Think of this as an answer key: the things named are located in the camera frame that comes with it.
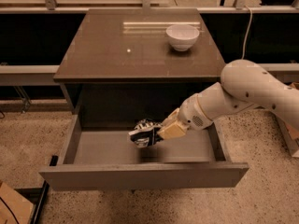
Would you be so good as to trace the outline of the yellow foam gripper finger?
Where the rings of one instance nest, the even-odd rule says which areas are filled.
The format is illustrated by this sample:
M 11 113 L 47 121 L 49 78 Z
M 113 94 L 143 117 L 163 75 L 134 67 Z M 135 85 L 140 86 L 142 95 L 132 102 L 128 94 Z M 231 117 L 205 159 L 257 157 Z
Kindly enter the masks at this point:
M 189 126 L 185 125 L 181 121 L 174 121 L 164 125 L 157 134 L 163 138 L 163 140 L 179 138 L 186 134 Z
M 167 125 L 170 125 L 178 118 L 179 109 L 176 108 L 163 122 L 162 125 L 165 127 Z

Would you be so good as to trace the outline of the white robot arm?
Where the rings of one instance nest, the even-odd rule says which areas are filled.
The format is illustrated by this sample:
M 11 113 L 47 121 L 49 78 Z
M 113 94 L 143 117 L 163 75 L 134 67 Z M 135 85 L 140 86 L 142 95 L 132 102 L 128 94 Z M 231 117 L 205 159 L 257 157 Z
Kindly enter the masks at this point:
M 164 140 L 187 130 L 203 130 L 221 116 L 261 106 L 299 130 L 299 90 L 274 78 L 257 63 L 236 60 L 221 71 L 221 80 L 187 98 L 163 121 Z

